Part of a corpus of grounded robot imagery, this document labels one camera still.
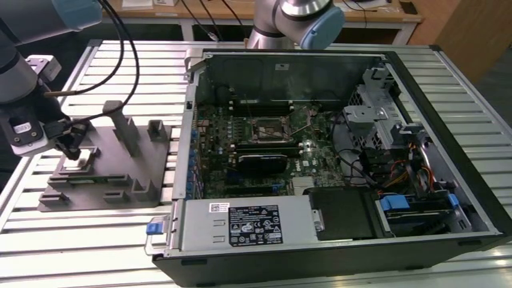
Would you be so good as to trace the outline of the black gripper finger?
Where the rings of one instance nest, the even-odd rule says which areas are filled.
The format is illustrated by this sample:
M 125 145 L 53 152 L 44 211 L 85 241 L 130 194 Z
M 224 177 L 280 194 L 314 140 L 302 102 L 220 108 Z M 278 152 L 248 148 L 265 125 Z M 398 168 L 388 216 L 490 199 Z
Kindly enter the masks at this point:
M 80 134 L 61 135 L 54 140 L 54 148 L 61 151 L 64 156 L 74 161 L 78 159 L 81 150 L 80 144 L 82 142 L 82 136 Z

